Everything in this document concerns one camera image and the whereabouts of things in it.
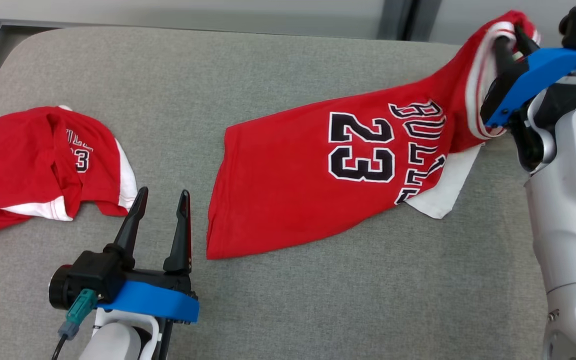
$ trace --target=white wall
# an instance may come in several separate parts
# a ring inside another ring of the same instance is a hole
[[[3,23],[375,38],[384,0],[0,0]]]
[[[442,0],[430,32],[433,43],[463,44],[485,23],[508,10],[520,10],[535,23],[542,46],[561,46],[560,20],[576,0]]]

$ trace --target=robotic arm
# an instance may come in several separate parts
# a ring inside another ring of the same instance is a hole
[[[510,130],[530,172],[533,249],[548,301],[543,358],[576,360],[576,7],[559,30],[563,48],[539,48],[517,29],[518,62],[508,39],[497,39],[499,75],[480,114]]]
[[[93,336],[80,359],[166,360],[173,325],[197,322],[199,301],[190,283],[190,194],[184,190],[179,198],[176,231],[163,271],[135,269],[133,250],[147,199],[148,188],[142,187],[113,243],[101,253],[83,251],[52,276],[50,305],[68,310],[53,360],[94,309]]]

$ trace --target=teal connector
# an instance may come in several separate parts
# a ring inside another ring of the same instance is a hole
[[[91,289],[83,289],[66,313],[66,321],[82,325],[90,312],[97,307],[97,294]]]
[[[66,321],[57,331],[60,338],[72,340],[80,331],[80,325],[90,312],[97,307],[97,294],[91,289],[83,289],[66,313]]]

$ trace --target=white fabric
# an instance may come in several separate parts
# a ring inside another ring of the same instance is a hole
[[[468,117],[468,128],[470,132],[479,139],[487,140],[494,136],[499,136],[503,131],[494,129],[495,134],[491,134],[487,131],[486,127],[483,126],[482,117],[480,116],[480,108],[482,107],[483,97],[481,96],[482,91],[485,96],[485,92],[488,91],[492,80],[489,75],[491,73],[490,69],[495,68],[494,62],[494,51],[492,45],[500,36],[505,36],[510,39],[510,45],[515,45],[515,27],[511,22],[502,21],[495,23],[484,35],[484,38],[475,53],[475,58],[472,62],[470,72],[468,73],[468,81],[466,82],[466,113]],[[487,78],[486,82],[489,81],[487,86],[482,86],[484,80],[482,78]]]
[[[135,173],[133,168],[128,162],[128,157],[124,149],[119,144],[117,139],[114,139],[119,150],[119,201],[117,204],[120,207],[130,210],[137,197],[137,180],[135,180]]]
[[[66,202],[63,196],[59,196],[49,202],[29,202],[2,207],[2,210],[20,215],[29,215],[33,217],[43,217],[58,221],[73,221],[73,218],[66,214]]]
[[[437,185],[407,199],[406,203],[431,218],[444,218],[453,209],[477,154],[480,153],[480,148],[482,145],[473,146],[462,152],[449,153]]]
[[[42,217],[58,221],[73,221],[73,218],[66,214],[66,201],[64,196],[59,196],[50,202],[28,202],[9,207],[2,207],[7,212],[29,215],[32,217]]]

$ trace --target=gray table surface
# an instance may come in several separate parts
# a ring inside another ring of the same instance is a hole
[[[192,281],[201,314],[170,359],[535,359],[546,296],[510,136],[480,152],[453,212],[408,205],[329,239],[206,260],[207,211],[228,125],[414,82],[450,45],[228,32],[83,27],[18,46],[0,70],[0,116],[69,105],[117,137],[150,188],[137,266],[160,269],[182,189],[192,196]],[[0,231],[0,359],[48,358],[65,313],[55,269],[114,239],[121,218],[85,204],[75,221]],[[83,350],[92,317],[63,359]]]

